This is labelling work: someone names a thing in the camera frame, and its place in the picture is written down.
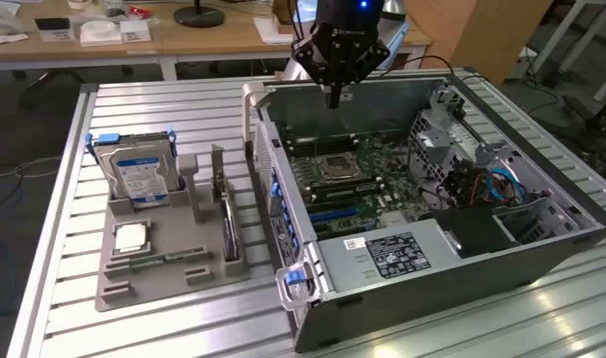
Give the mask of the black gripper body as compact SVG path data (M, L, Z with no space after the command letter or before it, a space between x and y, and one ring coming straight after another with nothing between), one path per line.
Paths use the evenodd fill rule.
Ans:
M337 54L353 42L379 40L382 1L319 1L311 39L329 63L334 80Z

